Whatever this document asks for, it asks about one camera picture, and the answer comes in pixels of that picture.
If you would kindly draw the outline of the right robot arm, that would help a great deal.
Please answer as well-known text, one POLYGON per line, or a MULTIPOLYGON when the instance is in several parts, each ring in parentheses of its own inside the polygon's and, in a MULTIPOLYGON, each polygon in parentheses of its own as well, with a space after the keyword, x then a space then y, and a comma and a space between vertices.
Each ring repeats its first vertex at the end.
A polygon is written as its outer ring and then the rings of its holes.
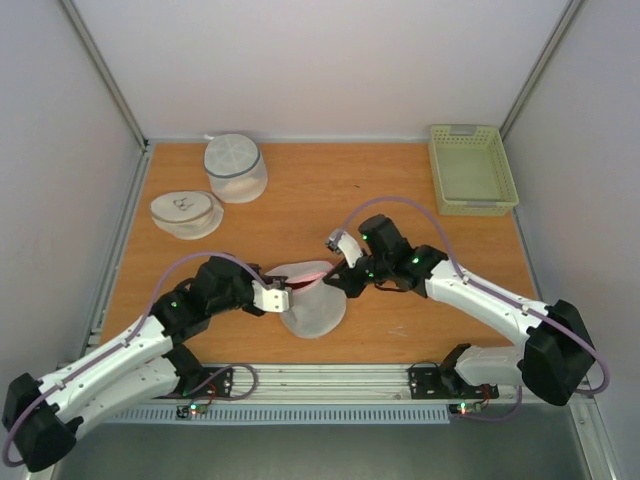
POLYGON ((460 267, 429 245, 412 246, 394 222, 376 215, 359 227, 366 247, 342 229, 329 236, 329 250, 341 261, 323 281, 359 297, 373 285, 393 283, 400 292, 449 305, 492 328, 507 347, 457 345, 439 364, 444 390, 460 397, 482 385, 526 387, 541 400, 564 406, 595 362, 594 346, 579 310, 527 299, 460 267))

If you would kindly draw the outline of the pink-zip mesh laundry bag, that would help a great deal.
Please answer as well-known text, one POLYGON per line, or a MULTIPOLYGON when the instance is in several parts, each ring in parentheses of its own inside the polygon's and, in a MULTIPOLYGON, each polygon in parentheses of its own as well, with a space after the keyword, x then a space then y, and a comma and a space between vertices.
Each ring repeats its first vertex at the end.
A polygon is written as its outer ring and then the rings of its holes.
POLYGON ((324 283, 333 265, 324 260, 280 265, 267 276, 284 276, 292 289, 290 309, 281 313, 285 327, 295 336, 316 339, 336 328, 347 307, 345 293, 324 283))

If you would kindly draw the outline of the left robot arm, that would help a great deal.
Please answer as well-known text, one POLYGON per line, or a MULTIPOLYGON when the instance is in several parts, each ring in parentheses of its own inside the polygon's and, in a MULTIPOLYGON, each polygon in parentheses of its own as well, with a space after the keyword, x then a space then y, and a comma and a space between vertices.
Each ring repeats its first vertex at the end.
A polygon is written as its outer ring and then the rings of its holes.
POLYGON ((9 384, 1 416, 7 467, 45 470, 110 416, 156 397, 195 395, 202 366, 185 342, 205 331, 212 317, 289 308, 284 278, 268 277, 230 254, 201 256, 205 261, 193 277, 168 292, 154 290, 142 315, 119 335, 65 367, 40 378, 24 373, 9 384))

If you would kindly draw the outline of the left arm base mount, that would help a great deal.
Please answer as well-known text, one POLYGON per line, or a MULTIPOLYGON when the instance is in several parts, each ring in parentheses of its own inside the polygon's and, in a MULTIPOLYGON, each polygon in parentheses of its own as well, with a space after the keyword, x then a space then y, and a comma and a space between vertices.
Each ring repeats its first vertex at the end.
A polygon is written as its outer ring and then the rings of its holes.
POLYGON ((181 377, 168 397, 208 399, 214 396, 228 399, 231 395, 233 375, 234 368, 231 366, 203 367, 181 377))

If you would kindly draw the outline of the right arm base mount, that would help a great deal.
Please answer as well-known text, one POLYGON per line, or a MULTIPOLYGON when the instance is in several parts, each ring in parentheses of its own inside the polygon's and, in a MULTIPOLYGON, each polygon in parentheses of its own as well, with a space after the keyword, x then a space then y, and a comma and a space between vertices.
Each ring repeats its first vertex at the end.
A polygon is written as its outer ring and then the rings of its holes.
POLYGON ((462 380, 453 368, 434 363, 413 364, 406 370, 413 400, 485 400, 497 399, 496 386, 474 386, 462 380))

